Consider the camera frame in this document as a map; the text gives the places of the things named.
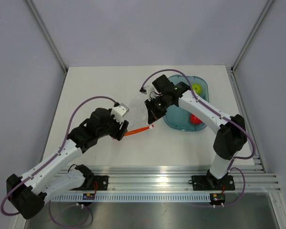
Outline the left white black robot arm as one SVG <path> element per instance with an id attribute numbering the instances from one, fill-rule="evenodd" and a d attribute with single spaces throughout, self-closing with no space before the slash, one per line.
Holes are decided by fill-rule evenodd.
<path id="1" fill-rule="evenodd" d="M 78 127 L 67 133 L 63 144 L 49 157 L 21 176 L 8 177 L 7 199 L 25 219 L 37 215 L 44 205 L 56 196 L 72 190 L 95 187 L 94 173 L 85 165 L 55 178 L 55 175 L 72 160 L 95 146 L 100 138 L 110 136 L 120 141 L 127 133 L 125 115 L 128 107 L 119 104 L 105 109 L 97 108 Z"/>

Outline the clear orange zip top bag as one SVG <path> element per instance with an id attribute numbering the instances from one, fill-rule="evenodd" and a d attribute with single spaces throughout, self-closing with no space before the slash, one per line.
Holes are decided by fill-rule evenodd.
<path id="1" fill-rule="evenodd" d="M 112 101 L 114 105 L 116 103 L 120 103 L 110 97 L 107 97 L 107 99 Z M 121 128 L 121 125 L 124 122 L 124 120 L 127 120 L 129 122 L 129 125 L 127 128 L 128 132 L 125 135 L 133 135 L 136 133 L 143 132 L 145 130 L 152 129 L 153 125 L 149 125 L 147 123 L 148 115 L 147 115 L 147 109 L 146 109 L 144 102 L 145 102 L 145 96 L 144 97 L 143 96 L 131 97 L 130 101 L 125 104 L 129 108 L 129 112 L 125 115 L 122 121 L 116 120 L 114 118 L 114 115 L 112 115 L 113 120 L 117 124 L 116 130 Z"/>

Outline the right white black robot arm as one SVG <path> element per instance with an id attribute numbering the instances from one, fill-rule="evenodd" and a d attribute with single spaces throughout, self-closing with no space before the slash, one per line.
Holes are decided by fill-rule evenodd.
<path id="1" fill-rule="evenodd" d="M 210 188 L 218 189 L 224 183 L 234 157 L 247 142 L 244 118 L 221 112 L 195 93 L 190 85 L 174 84 L 165 75 L 154 80 L 151 88 L 142 86 L 140 92 L 149 96 L 144 102 L 149 124 L 164 117 L 169 107 L 176 106 L 195 115 L 214 132 L 215 158 L 206 180 Z"/>

